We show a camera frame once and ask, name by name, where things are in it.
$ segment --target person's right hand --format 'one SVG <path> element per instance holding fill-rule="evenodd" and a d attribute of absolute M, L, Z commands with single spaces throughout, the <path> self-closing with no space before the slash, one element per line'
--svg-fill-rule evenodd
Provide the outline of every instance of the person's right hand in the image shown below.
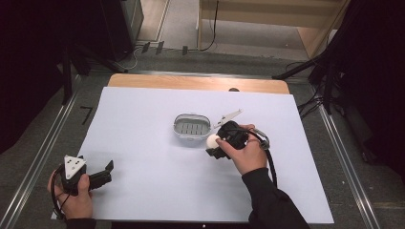
<path fill-rule="evenodd" d="M 240 127 L 250 131 L 255 129 L 252 124 L 240 125 Z M 220 138 L 216 139 L 216 141 L 221 149 L 232 158 L 241 175 L 267 167 L 266 153 L 260 148 L 260 141 L 254 135 L 248 134 L 247 144 L 242 150 L 236 150 L 228 142 Z"/>

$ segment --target handheld controller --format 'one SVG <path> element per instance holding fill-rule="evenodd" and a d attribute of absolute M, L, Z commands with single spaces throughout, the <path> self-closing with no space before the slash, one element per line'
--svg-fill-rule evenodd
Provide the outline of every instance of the handheld controller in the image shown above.
<path fill-rule="evenodd" d="M 237 150 L 241 150 L 245 147 L 245 143 L 247 142 L 248 135 L 245 129 L 241 128 L 238 123 L 230 120 L 227 121 L 217 132 L 217 136 L 227 141 L 233 148 Z M 213 156 L 217 159 L 221 157 L 227 157 L 230 159 L 229 155 L 227 155 L 218 145 L 215 148 L 208 148 L 206 149 L 210 156 Z"/>
<path fill-rule="evenodd" d="M 66 201 L 69 196 L 77 196 L 77 184 L 80 181 L 80 177 L 83 174 L 86 174 L 86 161 L 83 159 L 83 156 L 72 157 L 65 156 L 65 163 L 61 164 L 59 168 L 53 173 L 52 184 L 51 184 L 51 196 L 53 200 L 53 208 L 56 213 L 56 217 L 59 220 L 64 220 L 65 215 L 62 213 L 62 205 L 59 207 L 56 200 L 56 195 L 54 191 L 56 177 L 61 176 L 61 183 L 63 192 L 67 194 Z M 97 189 L 104 184 L 111 182 L 111 171 L 114 169 L 114 162 L 111 160 L 110 163 L 105 167 L 104 171 L 95 173 L 89 176 L 90 186 L 89 191 Z"/>

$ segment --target white tag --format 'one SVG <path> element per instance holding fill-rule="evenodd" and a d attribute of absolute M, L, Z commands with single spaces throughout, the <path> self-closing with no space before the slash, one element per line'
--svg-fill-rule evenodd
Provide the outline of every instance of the white tag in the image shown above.
<path fill-rule="evenodd" d="M 86 160 L 73 156 L 65 156 L 65 174 L 66 179 L 71 179 L 77 171 L 86 164 Z"/>
<path fill-rule="evenodd" d="M 236 111 L 234 113 L 223 115 L 223 118 L 221 118 L 221 120 L 217 123 L 217 125 L 214 125 L 214 129 L 216 129 L 217 127 L 220 127 L 220 126 L 224 125 L 226 122 L 232 120 L 232 118 L 236 117 L 241 112 L 242 112 L 242 109 L 239 109 L 238 111 Z"/>

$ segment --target hand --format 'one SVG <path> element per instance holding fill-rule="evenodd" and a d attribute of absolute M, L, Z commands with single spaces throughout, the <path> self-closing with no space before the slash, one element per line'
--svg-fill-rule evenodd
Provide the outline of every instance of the hand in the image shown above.
<path fill-rule="evenodd" d="M 48 192 L 51 191 L 52 177 L 53 174 L 48 181 Z M 63 193 L 61 187 L 57 185 L 54 186 L 54 194 L 59 204 L 62 204 L 66 198 L 69 197 L 62 206 L 66 219 L 85 219 L 93 216 L 93 203 L 91 194 L 89 193 L 89 186 L 90 180 L 88 175 L 82 175 L 80 177 L 80 181 L 77 184 L 78 195 L 75 197 Z"/>
<path fill-rule="evenodd" d="M 252 124 L 240 125 L 240 127 L 247 130 L 255 129 Z M 248 134 L 247 144 L 242 150 L 236 150 L 228 142 L 220 138 L 216 139 L 216 141 L 221 149 L 232 158 L 241 175 L 256 169 L 266 168 L 266 153 L 260 148 L 260 141 L 254 135 Z"/>

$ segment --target small container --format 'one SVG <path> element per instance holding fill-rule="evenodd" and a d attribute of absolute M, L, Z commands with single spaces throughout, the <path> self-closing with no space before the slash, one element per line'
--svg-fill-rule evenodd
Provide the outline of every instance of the small container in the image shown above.
<path fill-rule="evenodd" d="M 211 132 L 211 124 L 206 116 L 180 114 L 175 119 L 174 131 L 180 138 L 204 140 Z"/>

